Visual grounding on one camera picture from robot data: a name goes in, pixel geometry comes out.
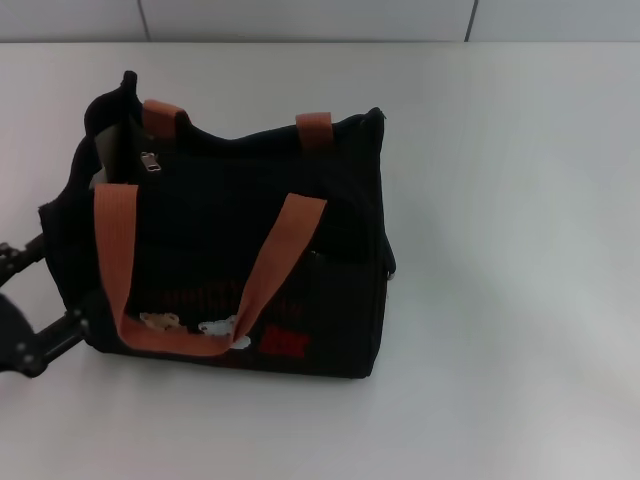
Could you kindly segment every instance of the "zipper pull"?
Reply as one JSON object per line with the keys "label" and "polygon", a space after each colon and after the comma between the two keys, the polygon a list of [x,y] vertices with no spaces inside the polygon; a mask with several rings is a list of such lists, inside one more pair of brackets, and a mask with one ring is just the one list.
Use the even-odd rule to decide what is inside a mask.
{"label": "zipper pull", "polygon": [[142,152],[140,154],[140,160],[147,172],[155,173],[162,170],[162,167],[156,161],[157,158],[156,154],[151,152]]}

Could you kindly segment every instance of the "tiled wall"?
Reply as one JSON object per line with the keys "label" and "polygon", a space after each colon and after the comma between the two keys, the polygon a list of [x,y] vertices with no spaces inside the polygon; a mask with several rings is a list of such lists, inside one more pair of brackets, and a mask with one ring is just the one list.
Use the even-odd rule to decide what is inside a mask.
{"label": "tiled wall", "polygon": [[640,0],[0,0],[0,41],[638,41],[638,18]]}

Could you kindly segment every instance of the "white embroidery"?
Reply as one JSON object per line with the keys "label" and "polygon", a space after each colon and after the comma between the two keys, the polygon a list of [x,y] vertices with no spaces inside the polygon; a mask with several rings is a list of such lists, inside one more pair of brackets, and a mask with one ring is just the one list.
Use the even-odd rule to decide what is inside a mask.
{"label": "white embroidery", "polygon": [[165,331],[180,328],[180,318],[175,313],[140,313],[140,320],[153,330]]}
{"label": "white embroidery", "polygon": [[[224,337],[225,335],[231,335],[233,332],[233,325],[236,323],[236,316],[231,315],[225,320],[216,320],[215,322],[202,322],[198,325],[198,329],[205,335],[212,335],[215,337]],[[242,337],[238,339],[231,348],[233,350],[244,350],[251,345],[251,339],[249,337]]]}

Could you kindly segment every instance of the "white surface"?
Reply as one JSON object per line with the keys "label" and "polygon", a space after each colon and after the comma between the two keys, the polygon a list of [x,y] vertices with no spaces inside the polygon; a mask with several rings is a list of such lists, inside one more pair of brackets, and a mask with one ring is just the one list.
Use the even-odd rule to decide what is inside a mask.
{"label": "white surface", "polygon": [[[380,106],[398,260],[364,381],[85,346],[0,375],[3,478],[638,478],[640,46],[2,46],[0,64],[4,239],[38,231],[86,106],[133,68],[141,98],[228,137]],[[63,311],[43,265],[3,290],[40,326]]]}
{"label": "white surface", "polygon": [[638,0],[480,0],[471,41],[638,41]]}
{"label": "white surface", "polygon": [[473,0],[143,0],[153,40],[464,40]]}
{"label": "white surface", "polygon": [[0,41],[139,41],[136,0],[0,0]]}

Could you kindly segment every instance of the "orange handle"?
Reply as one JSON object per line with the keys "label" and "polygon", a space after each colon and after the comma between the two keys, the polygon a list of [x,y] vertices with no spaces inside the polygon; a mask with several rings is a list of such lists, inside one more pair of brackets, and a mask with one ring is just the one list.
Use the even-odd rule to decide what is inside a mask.
{"label": "orange handle", "polygon": [[159,332],[125,314],[136,240],[137,185],[96,185],[94,225],[100,277],[120,339],[135,350],[220,355],[246,335],[287,279],[320,223],[326,200],[287,195],[244,286],[231,335]]}

